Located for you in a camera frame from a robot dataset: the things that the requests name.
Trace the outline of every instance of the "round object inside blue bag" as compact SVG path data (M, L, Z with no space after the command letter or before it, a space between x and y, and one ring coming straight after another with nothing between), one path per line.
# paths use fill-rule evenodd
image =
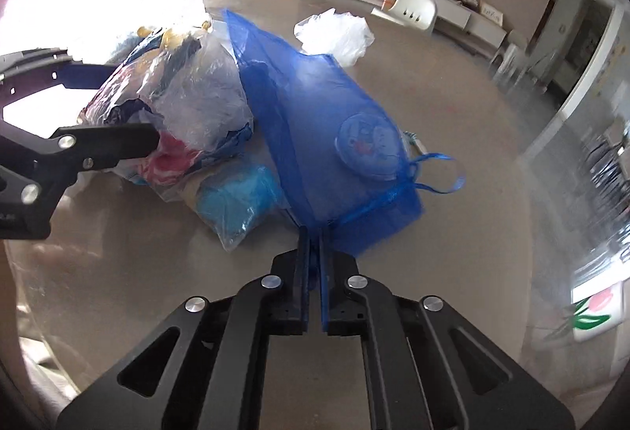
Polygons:
M382 115L357 113L346 119L335 138L342 162L367 178L396 178L405 155L398 129Z

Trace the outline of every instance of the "doorway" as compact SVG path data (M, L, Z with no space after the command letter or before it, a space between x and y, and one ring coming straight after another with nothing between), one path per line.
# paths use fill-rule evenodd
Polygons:
M587 69L602 40L612 9L597 0L582 0L565 43L547 70L547 92L560 108Z

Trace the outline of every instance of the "plastic bag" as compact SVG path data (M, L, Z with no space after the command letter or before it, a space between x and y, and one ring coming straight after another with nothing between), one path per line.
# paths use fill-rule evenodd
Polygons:
M329 9L297 23L295 37L309 55L331 54L341 67L354 66L365 50L374 42L374 35L365 18L349 12L335 14Z
M219 236L230 252L270 212L283 196L273 173L264 165L230 159L187 179L186 204Z
M358 254L420 217L398 128L328 55L307 56L225 12L250 108L295 219ZM453 190L463 185L460 177Z
M253 116L234 59L203 28L159 29L144 39L80 115L97 125L150 122L160 143L115 172L154 188L242 151ZM164 195L167 200L171 195Z

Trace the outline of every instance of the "round table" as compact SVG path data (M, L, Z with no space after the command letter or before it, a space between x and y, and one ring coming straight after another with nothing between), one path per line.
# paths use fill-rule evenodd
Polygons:
M360 271L401 297L439 295L560 396L564 386L537 373L536 357L528 363L532 272L546 254L531 179L544 181L521 155L518 116L484 64L437 33L370 16L357 0L204 3L215 18L228 7L296 47L293 27L308 16L335 7L366 17L376 39L348 72L401 129L457 158L467 182L452 195L421 194L423 216L361 254ZM184 204L99 173L60 201L50 238L8 250L35 323L83 389L188 297L229 297L296 244L297 230L278 216L228 254ZM562 293L543 304L570 303L570 272L559 275ZM326 338L317 318L303 337L272 339L262 429L369 427L358 339Z

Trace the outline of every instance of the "metal screw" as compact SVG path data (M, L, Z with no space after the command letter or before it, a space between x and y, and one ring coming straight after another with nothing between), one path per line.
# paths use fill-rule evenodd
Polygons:
M34 184L26 185L22 189L22 202L24 204L33 204L39 197L39 187Z
M70 149L76 143L77 139L74 138L72 135L64 135L59 139L59 142L57 142L57 144L59 144L59 147L63 150Z
M367 286L367 279L364 276L352 276L348 278L348 286L354 289L362 289Z
M206 307L206 301L201 297L192 297L186 301L186 310L191 313L198 313Z
M263 287L272 289L281 285L282 279L280 279L278 276L265 276L261 279L260 284L262 284Z
M444 307L444 302L439 297L426 297L422 303L427 311L439 311Z

